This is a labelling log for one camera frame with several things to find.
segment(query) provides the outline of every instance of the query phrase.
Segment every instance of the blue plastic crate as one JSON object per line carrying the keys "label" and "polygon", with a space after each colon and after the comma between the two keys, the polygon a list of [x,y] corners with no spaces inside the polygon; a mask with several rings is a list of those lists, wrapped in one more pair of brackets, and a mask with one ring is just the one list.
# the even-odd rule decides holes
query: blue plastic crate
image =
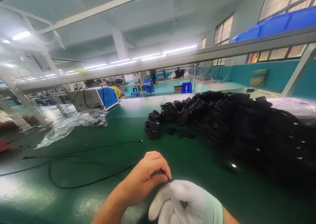
{"label": "blue plastic crate", "polygon": [[271,17],[234,37],[234,41],[268,36],[316,25],[316,6]]}

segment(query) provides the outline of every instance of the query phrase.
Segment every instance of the red object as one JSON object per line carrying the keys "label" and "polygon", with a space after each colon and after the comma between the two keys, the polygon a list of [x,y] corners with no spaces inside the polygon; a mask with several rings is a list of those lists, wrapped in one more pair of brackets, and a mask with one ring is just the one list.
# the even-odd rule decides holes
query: red object
{"label": "red object", "polygon": [[4,152],[7,149],[9,149],[8,146],[4,143],[3,140],[0,140],[0,152]]}

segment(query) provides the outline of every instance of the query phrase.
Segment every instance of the white metal rail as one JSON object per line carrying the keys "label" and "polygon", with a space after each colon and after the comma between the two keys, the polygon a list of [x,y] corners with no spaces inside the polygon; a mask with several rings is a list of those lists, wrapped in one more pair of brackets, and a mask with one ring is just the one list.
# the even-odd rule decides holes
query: white metal rail
{"label": "white metal rail", "polygon": [[316,26],[293,30],[289,32],[274,34],[266,37],[259,37],[250,40],[232,42],[225,45],[207,47],[184,53],[181,56],[167,56],[164,59],[155,59],[154,62],[136,62],[130,67],[113,67],[104,70],[89,71],[80,74],[57,77],[54,80],[44,82],[32,82],[18,85],[25,94],[36,91],[62,87],[64,84],[86,81],[88,79],[107,78],[136,72],[149,71],[150,69],[162,69],[172,66],[204,62],[213,59],[228,58],[245,55],[257,51],[264,51],[272,48],[286,47],[293,44],[306,44],[316,41]]}

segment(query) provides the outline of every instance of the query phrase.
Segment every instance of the plastic bag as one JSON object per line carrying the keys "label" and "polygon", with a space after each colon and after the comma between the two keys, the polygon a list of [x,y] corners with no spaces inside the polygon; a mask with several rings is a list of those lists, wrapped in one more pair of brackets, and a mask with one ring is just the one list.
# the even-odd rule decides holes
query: plastic bag
{"label": "plastic bag", "polygon": [[108,111],[104,110],[89,109],[73,115],[63,122],[54,125],[53,129],[45,135],[42,142],[37,145],[37,148],[46,147],[53,142],[66,137],[74,127],[79,125],[92,127],[107,126],[108,122],[106,116],[108,113]]}
{"label": "plastic bag", "polygon": [[168,78],[175,78],[175,77],[176,77],[175,72],[172,72],[172,74]]}
{"label": "plastic bag", "polygon": [[189,74],[189,72],[186,70],[185,72],[184,72],[184,77],[188,77],[190,74]]}

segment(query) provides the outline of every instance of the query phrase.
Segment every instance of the cable bundle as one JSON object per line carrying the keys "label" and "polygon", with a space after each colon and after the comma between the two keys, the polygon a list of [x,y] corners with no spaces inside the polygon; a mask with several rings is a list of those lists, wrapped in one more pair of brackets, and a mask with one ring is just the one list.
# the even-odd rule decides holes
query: cable bundle
{"label": "cable bundle", "polygon": [[186,128],[167,128],[166,133],[180,138],[200,133],[227,161],[274,174],[287,184],[316,185],[316,128],[271,106],[265,97],[206,91],[161,105],[160,120],[150,113],[145,128],[157,139],[160,124],[174,122]]}
{"label": "cable bundle", "polygon": [[150,139],[158,139],[160,137],[160,121],[162,120],[161,114],[154,110],[149,113],[148,120],[145,122],[145,132]]}

